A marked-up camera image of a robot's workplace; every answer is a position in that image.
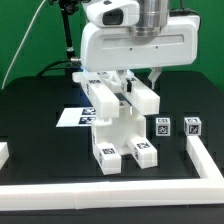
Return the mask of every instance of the black tabletop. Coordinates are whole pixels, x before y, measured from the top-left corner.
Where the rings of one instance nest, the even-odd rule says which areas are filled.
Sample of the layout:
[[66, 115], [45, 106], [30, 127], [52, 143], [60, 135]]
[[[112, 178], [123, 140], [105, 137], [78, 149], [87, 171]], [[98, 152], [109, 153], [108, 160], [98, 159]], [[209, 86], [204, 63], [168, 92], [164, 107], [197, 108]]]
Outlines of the black tabletop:
[[[14, 80], [0, 92], [0, 142], [10, 158], [0, 185], [199, 178], [186, 153], [184, 117], [200, 117], [202, 142], [224, 170], [224, 95], [201, 73], [163, 73], [155, 90], [160, 114], [147, 116], [147, 138], [159, 166], [141, 170], [131, 156], [122, 173], [104, 176], [92, 155], [89, 127], [56, 128], [64, 108], [90, 106], [78, 84], [66, 77]], [[155, 136], [155, 118], [171, 118], [171, 136]], [[222, 205], [0, 212], [5, 223], [223, 223]]]

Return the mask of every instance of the stacked white blocks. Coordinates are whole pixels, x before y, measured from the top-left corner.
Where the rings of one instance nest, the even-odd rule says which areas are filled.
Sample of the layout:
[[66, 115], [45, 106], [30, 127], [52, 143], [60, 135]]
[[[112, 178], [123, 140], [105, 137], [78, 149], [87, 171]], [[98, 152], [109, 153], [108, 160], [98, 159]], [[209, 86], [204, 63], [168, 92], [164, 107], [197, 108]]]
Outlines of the stacked white blocks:
[[0, 169], [9, 158], [8, 146], [5, 142], [0, 142]]
[[[146, 139], [143, 115], [159, 113], [160, 97], [131, 71], [74, 73], [73, 80], [81, 82], [96, 110], [91, 125], [93, 154], [102, 172], [120, 173], [121, 156], [127, 154], [132, 154], [142, 169], [157, 166], [157, 150]], [[113, 92], [128, 101], [120, 102]]]

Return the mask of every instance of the small cube with marker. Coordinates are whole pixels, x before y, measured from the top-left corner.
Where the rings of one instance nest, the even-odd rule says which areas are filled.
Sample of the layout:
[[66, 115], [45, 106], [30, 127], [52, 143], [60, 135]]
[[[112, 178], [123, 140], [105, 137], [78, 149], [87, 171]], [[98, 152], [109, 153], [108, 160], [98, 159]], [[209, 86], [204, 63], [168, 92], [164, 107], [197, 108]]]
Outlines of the small cube with marker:
[[156, 136], [170, 136], [170, 118], [156, 118]]
[[101, 143], [96, 147], [95, 157], [104, 175], [121, 172], [121, 156], [111, 143]]
[[132, 156], [142, 169], [158, 165], [157, 150], [148, 141], [135, 144]]
[[184, 131], [187, 136], [200, 136], [201, 125], [202, 123], [199, 117], [184, 118]]

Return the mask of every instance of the wire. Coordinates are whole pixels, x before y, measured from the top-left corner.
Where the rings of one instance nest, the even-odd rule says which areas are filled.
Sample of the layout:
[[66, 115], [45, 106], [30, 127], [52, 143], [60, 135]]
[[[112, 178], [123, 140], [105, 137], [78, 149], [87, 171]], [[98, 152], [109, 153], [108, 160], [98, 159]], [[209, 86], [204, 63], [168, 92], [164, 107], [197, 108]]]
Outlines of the wire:
[[194, 10], [191, 10], [189, 8], [183, 8], [183, 9], [171, 9], [170, 10], [170, 16], [174, 17], [174, 16], [188, 16], [188, 15], [197, 15], [200, 16], [199, 13], [197, 13]]
[[71, 59], [61, 60], [61, 61], [56, 61], [56, 62], [54, 62], [54, 63], [51, 63], [50, 65], [48, 65], [47, 67], [45, 67], [43, 70], [41, 70], [40, 72], [38, 72], [36, 76], [37, 76], [37, 77], [42, 77], [43, 74], [44, 74], [46, 71], [48, 71], [48, 70], [51, 69], [51, 67], [53, 67], [53, 66], [55, 66], [55, 65], [63, 64], [63, 63], [69, 63], [69, 62], [71, 63]]
[[41, 8], [43, 7], [43, 5], [44, 5], [44, 3], [46, 1], [47, 0], [43, 0], [42, 3], [40, 4], [40, 6], [38, 7], [37, 11], [35, 12], [35, 14], [33, 16], [33, 19], [31, 20], [30, 25], [29, 25], [29, 27], [28, 27], [28, 29], [27, 29], [27, 31], [26, 31], [26, 33], [25, 33], [25, 35], [24, 35], [24, 37], [23, 37], [23, 39], [22, 39], [22, 41], [20, 43], [20, 46], [19, 46], [18, 50], [16, 51], [16, 54], [15, 54], [15, 56], [14, 56], [14, 58], [13, 58], [11, 64], [10, 64], [10, 66], [9, 66], [7, 72], [6, 72], [6, 75], [4, 77], [3, 84], [2, 84], [2, 89], [5, 88], [5, 84], [6, 84], [6, 81], [8, 79], [9, 73], [10, 73], [13, 65], [16, 62], [16, 59], [17, 59], [17, 57], [18, 57], [18, 55], [19, 55], [19, 53], [20, 53], [20, 51], [21, 51], [21, 49], [22, 49], [22, 47], [23, 47], [23, 45], [24, 45], [24, 43], [25, 43], [25, 41], [27, 39], [27, 36], [29, 35], [29, 32], [30, 32], [31, 28], [33, 27], [33, 24], [34, 24], [34, 22], [35, 22], [35, 20], [36, 20], [36, 18], [38, 16], [38, 14], [39, 14], [39, 12], [41, 11]]
[[48, 72], [48, 71], [57, 71], [57, 70], [64, 70], [64, 69], [66, 69], [66, 67], [64, 67], [64, 68], [48, 68], [48, 69], [42, 71], [41, 77], [43, 76], [43, 74], [45, 72]]

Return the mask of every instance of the white robot body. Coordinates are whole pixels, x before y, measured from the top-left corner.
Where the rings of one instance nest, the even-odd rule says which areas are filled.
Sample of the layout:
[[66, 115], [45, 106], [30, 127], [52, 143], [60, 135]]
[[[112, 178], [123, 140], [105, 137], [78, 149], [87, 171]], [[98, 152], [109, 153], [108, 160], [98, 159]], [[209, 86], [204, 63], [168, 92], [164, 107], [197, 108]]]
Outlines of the white robot body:
[[99, 27], [107, 27], [107, 19], [110, 20], [111, 15], [116, 13], [115, 10], [117, 9], [119, 9], [117, 20], [115, 20], [115, 24], [111, 24], [110, 26], [132, 26], [139, 21], [139, 4], [136, 1], [130, 0], [100, 1], [92, 4], [87, 8], [87, 17], [93, 24]]
[[133, 37], [128, 27], [87, 24], [81, 61], [90, 72], [191, 64], [197, 56], [198, 16], [171, 17], [156, 37]]

